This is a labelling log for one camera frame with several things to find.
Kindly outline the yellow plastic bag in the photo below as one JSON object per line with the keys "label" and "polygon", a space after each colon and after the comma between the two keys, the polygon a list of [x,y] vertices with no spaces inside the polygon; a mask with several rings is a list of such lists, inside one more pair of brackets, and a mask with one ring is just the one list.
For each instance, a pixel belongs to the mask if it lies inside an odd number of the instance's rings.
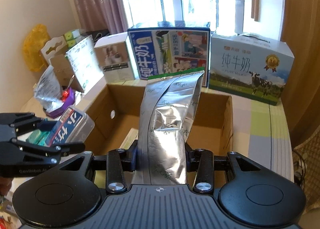
{"label": "yellow plastic bag", "polygon": [[47,27],[37,24],[29,32],[23,42],[22,54],[25,64],[31,72],[40,72],[48,63],[41,53],[41,49],[50,40]]}

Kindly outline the blue label plastic case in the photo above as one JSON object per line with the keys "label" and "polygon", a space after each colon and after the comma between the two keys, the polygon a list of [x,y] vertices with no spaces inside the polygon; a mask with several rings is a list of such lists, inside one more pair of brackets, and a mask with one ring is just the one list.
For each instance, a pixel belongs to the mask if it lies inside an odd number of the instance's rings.
{"label": "blue label plastic case", "polygon": [[45,145],[52,147],[56,144],[84,143],[94,126],[94,121],[85,112],[69,106],[50,131]]}

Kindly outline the white cow milk box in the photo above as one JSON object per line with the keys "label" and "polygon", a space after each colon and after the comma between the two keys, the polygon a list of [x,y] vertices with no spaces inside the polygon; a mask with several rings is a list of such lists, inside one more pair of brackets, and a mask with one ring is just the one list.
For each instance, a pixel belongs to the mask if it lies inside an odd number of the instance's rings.
{"label": "white cow milk box", "polygon": [[210,48],[209,88],[277,105],[295,60],[285,42],[213,34]]}

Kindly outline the checkered tablecloth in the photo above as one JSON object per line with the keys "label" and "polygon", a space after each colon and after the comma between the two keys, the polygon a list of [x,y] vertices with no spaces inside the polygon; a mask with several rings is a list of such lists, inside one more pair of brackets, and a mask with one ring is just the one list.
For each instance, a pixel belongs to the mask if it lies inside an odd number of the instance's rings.
{"label": "checkered tablecloth", "polygon": [[[120,148],[131,128],[139,128],[145,85],[140,80],[108,84],[100,79],[86,94],[77,94],[76,108],[95,123],[85,142],[87,150],[106,154]],[[281,103],[272,106],[203,88],[187,142],[215,155],[236,151],[293,179],[291,142]]]}

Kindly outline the large white medicine box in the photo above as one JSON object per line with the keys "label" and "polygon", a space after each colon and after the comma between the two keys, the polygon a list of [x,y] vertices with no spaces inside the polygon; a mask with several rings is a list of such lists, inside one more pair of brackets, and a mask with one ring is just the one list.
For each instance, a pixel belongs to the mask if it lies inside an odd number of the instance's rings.
{"label": "large white medicine box", "polygon": [[130,146],[138,139],[138,129],[131,128],[125,137],[124,141],[120,145],[120,148],[129,149]]}

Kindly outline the silver printed plastic bag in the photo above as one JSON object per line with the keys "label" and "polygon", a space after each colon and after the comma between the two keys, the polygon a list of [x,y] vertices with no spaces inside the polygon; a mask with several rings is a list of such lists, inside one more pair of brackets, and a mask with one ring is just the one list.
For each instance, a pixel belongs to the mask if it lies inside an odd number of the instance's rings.
{"label": "silver printed plastic bag", "polygon": [[40,77],[34,88],[34,98],[47,113],[51,113],[63,105],[62,88],[52,65],[49,65]]}

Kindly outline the brown cardboard box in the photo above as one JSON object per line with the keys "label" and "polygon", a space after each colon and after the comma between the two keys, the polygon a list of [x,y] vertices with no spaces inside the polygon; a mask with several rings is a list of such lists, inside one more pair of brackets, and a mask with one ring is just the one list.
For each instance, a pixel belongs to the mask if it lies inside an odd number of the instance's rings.
{"label": "brown cardboard box", "polygon": [[232,98],[203,92],[201,76],[185,76],[144,86],[105,85],[86,109],[94,128],[85,148],[104,155],[121,148],[138,129],[132,183],[186,184],[199,176],[187,151],[201,159],[226,154],[233,142]]}

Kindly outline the teal snack packet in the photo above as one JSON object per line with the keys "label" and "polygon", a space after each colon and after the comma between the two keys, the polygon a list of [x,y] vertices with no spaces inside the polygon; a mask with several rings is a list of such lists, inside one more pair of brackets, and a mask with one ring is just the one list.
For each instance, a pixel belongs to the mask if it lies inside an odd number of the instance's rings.
{"label": "teal snack packet", "polygon": [[52,145],[51,131],[35,130],[26,139],[26,142],[43,147],[50,147]]}

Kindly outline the brown quilted chair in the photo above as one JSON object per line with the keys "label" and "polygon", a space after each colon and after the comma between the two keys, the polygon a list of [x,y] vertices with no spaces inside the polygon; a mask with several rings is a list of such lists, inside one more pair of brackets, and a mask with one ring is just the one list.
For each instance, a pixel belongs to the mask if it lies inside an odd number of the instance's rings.
{"label": "brown quilted chair", "polygon": [[292,150],[294,181],[306,196],[305,213],[319,209],[319,127]]}

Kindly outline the blue milk carton box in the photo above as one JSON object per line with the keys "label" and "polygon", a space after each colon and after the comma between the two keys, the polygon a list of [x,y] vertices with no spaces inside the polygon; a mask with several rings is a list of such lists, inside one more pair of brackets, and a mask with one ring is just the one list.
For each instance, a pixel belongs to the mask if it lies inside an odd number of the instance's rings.
{"label": "blue milk carton box", "polygon": [[140,79],[203,67],[202,85],[208,86],[208,26],[133,26],[127,33]]}

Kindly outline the silver foil pouch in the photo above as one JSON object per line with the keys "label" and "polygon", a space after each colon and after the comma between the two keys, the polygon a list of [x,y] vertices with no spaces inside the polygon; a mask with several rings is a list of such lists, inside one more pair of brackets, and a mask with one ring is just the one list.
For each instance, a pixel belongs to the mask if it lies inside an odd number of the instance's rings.
{"label": "silver foil pouch", "polygon": [[140,106],[136,170],[132,183],[187,182],[185,143],[202,88],[204,68],[150,76]]}

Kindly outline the white paper bag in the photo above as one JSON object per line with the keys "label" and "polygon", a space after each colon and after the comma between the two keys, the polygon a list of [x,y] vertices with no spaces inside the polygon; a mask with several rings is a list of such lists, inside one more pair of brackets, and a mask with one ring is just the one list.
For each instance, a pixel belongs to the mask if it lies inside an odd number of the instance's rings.
{"label": "white paper bag", "polygon": [[66,57],[74,72],[74,81],[79,85],[79,88],[76,88],[77,91],[87,93],[103,77],[91,35],[69,49]]}

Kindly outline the small beige product box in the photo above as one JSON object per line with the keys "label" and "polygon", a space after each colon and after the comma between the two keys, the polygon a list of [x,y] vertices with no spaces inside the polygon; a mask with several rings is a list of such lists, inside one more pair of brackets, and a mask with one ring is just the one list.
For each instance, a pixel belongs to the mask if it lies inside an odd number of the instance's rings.
{"label": "small beige product box", "polygon": [[104,36],[94,46],[98,65],[107,83],[138,78],[133,51],[127,32]]}

